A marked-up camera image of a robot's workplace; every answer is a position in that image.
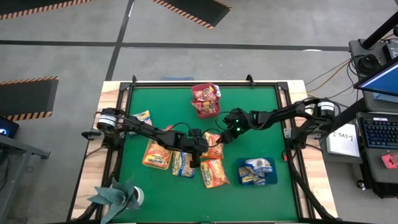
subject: green table surface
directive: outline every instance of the green table surface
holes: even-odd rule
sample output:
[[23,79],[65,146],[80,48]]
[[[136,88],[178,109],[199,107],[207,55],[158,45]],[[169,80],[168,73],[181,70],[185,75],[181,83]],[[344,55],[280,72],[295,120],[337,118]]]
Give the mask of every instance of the green table surface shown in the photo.
[[[240,107],[245,111],[270,111],[277,108],[274,87],[225,87],[221,89],[221,110]],[[131,98],[131,114],[150,111],[154,126],[166,128],[186,122],[191,128],[216,128],[215,118],[200,119],[190,88],[136,88]],[[184,125],[175,128],[187,132]],[[144,191],[145,199],[139,210],[125,210],[113,222],[239,222],[294,221],[297,212],[287,163],[280,155],[284,150],[281,125],[264,131],[250,130],[224,145],[223,165],[231,184],[207,189],[200,169],[194,178],[172,175],[142,165],[148,139],[127,136],[123,153],[120,181],[134,177]],[[273,157],[278,183],[266,186],[243,186],[238,183],[236,159]]]

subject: black keyboard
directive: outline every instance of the black keyboard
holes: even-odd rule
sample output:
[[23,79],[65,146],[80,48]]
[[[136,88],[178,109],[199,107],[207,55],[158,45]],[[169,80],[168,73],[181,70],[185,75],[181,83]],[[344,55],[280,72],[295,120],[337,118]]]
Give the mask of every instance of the black keyboard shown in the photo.
[[359,125],[367,147],[398,149],[398,116],[361,113]]

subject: orange and black striped edge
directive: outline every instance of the orange and black striped edge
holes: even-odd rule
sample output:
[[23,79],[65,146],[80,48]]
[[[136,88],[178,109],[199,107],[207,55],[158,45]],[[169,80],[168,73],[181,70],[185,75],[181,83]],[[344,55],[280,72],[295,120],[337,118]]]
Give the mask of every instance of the orange and black striped edge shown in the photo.
[[20,17],[20,16],[27,16],[27,15],[35,14],[38,12],[45,12],[45,11],[50,11],[50,10],[54,10],[54,9],[60,9],[63,7],[74,6],[76,4],[81,4],[81,3],[90,2],[90,1],[94,1],[94,0],[71,0],[71,1],[63,2],[63,3],[49,5],[49,6],[37,7],[34,9],[26,9],[24,11],[0,15],[0,20],[12,19],[12,18]]
[[[0,85],[12,85],[17,83],[29,83],[29,82],[41,82],[46,80],[59,80],[60,77],[41,77],[41,78],[29,78],[25,80],[12,80],[12,81],[4,81],[0,82]],[[35,113],[27,113],[27,114],[14,114],[5,116],[10,121],[20,121],[27,119],[37,119],[37,118],[48,118],[52,115],[52,111],[41,111]]]
[[220,2],[220,1],[217,1],[217,0],[213,0],[213,1],[217,2],[218,4],[222,4],[223,6],[227,7],[228,9],[232,9],[231,6],[229,6],[227,4],[224,4],[224,3]]
[[[193,22],[196,22],[197,24],[200,24],[200,25],[206,27],[207,29],[214,29],[214,27],[211,24],[207,23],[206,21],[203,21],[203,20],[201,20],[201,19],[199,19],[199,18],[197,18],[197,17],[195,17],[195,16],[193,16],[193,15],[191,15],[191,14],[189,14],[189,13],[187,13],[187,12],[185,12],[185,11],[183,11],[183,10],[181,10],[181,9],[179,9],[179,8],[173,6],[173,5],[171,5],[171,4],[169,4],[169,3],[165,2],[165,1],[162,1],[162,0],[153,0],[153,1],[155,3],[157,3],[157,4],[160,4],[161,6],[166,7],[167,9],[170,9],[173,12],[176,12],[176,13],[180,14],[181,16],[184,16],[184,17],[192,20]],[[219,1],[215,1],[215,2],[220,3],[220,4],[222,4],[222,5],[224,5],[224,6],[226,6],[226,7],[231,9],[230,6],[227,6],[224,3],[221,3]]]
[[27,119],[37,119],[37,118],[48,118],[52,115],[52,111],[42,111],[42,112],[35,112],[35,113],[27,113],[27,114],[15,114],[6,116],[10,121],[21,121]]

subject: yellow snack bag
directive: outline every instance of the yellow snack bag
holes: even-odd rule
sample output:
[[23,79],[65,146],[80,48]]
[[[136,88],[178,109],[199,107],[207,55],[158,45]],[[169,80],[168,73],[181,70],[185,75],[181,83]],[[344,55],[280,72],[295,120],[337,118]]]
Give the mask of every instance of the yellow snack bag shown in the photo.
[[142,164],[159,169],[168,169],[172,152],[158,145],[156,141],[149,140],[147,150],[142,159]]
[[200,171],[206,188],[229,184],[221,159],[210,159],[201,162]]
[[[219,138],[220,135],[218,134],[205,133],[205,139],[207,140],[209,146],[215,146]],[[209,147],[209,151],[204,152],[201,155],[201,158],[224,159],[223,144],[220,143],[216,147]]]
[[173,175],[180,177],[193,177],[195,168],[190,167],[192,161],[192,154],[186,152],[173,152]]

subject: concrete floor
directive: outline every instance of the concrete floor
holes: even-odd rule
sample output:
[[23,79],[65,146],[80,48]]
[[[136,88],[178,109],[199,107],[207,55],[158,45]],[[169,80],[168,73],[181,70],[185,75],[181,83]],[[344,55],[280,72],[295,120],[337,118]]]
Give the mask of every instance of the concrete floor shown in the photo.
[[[96,0],[79,6],[0,21],[0,40],[115,42],[128,0]],[[233,10],[214,30],[177,15],[150,0],[136,0],[124,42],[344,46],[366,38],[398,10],[394,0],[223,0]],[[47,161],[33,159],[10,215],[10,223],[62,222],[72,200],[90,128],[113,47],[0,45],[0,81],[60,76],[54,114],[19,122],[17,138],[51,151]],[[113,80],[159,80],[162,76],[196,80],[255,79],[310,81],[349,58],[348,52],[287,50],[193,50],[122,48]],[[348,87],[345,72],[322,89],[331,96]],[[317,80],[308,90],[321,84]],[[346,105],[356,92],[335,100]],[[346,164],[326,163],[339,217],[393,224],[398,201],[381,200],[355,186]]]

